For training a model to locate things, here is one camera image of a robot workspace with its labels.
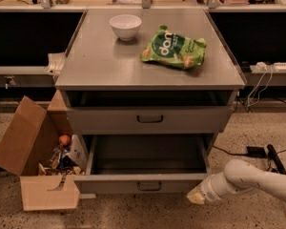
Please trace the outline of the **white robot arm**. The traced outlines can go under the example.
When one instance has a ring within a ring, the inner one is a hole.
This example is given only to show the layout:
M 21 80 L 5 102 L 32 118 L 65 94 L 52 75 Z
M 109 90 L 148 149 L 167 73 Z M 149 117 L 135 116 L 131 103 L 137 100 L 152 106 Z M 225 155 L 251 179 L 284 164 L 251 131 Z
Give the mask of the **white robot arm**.
M 204 178 L 188 193 L 187 199 L 194 204 L 204 204 L 253 190 L 286 202 L 286 175 L 262 171 L 244 160 L 232 159 L 222 172 Z

